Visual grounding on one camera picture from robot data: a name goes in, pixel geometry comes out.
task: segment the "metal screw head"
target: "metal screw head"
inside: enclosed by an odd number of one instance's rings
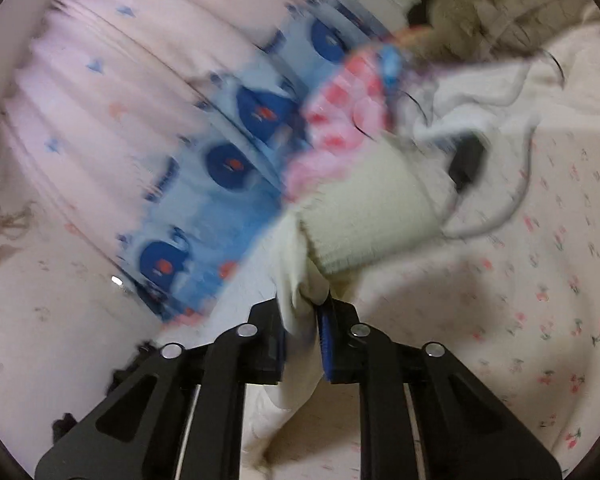
[[[430,357],[442,357],[445,354],[445,347],[440,343],[429,343],[424,351]]]
[[[238,327],[237,333],[240,337],[251,337],[258,333],[258,327],[251,323],[245,323]]]
[[[359,323],[351,327],[351,334],[356,337],[366,337],[371,334],[371,329],[368,325]]]
[[[165,359],[175,359],[180,357],[180,354],[182,354],[182,346],[176,345],[176,343],[169,343],[160,350],[160,355]]]

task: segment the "blanket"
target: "blanket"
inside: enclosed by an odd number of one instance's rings
[[[280,211],[305,96],[385,33],[356,0],[56,0],[3,127],[66,228],[186,321]]]

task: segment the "blue patterned fabric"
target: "blue patterned fabric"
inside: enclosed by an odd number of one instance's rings
[[[205,131],[182,136],[145,196],[141,227],[120,235],[122,269],[164,321],[213,304],[280,212],[282,171],[304,143],[302,101],[349,50],[386,34],[356,0],[308,0],[288,11],[257,59],[211,76],[214,90],[198,104]]]

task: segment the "gray fabric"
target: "gray fabric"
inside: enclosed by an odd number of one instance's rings
[[[592,0],[434,0],[432,33],[410,47],[433,62],[530,54],[581,22]]]

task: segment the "small blue star print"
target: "small blue star print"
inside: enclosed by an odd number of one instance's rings
[[[97,72],[99,74],[104,73],[104,63],[102,62],[101,59],[92,59],[88,63],[87,68],[89,70],[91,70],[92,72]]]
[[[134,11],[133,11],[133,9],[131,7],[129,7],[129,6],[126,6],[126,5],[119,6],[116,10],[120,14],[124,14],[125,16],[129,16],[131,18],[134,18],[136,16],[135,13],[134,13]]]
[[[49,139],[45,143],[45,147],[50,153],[60,153],[60,141],[58,139]]]

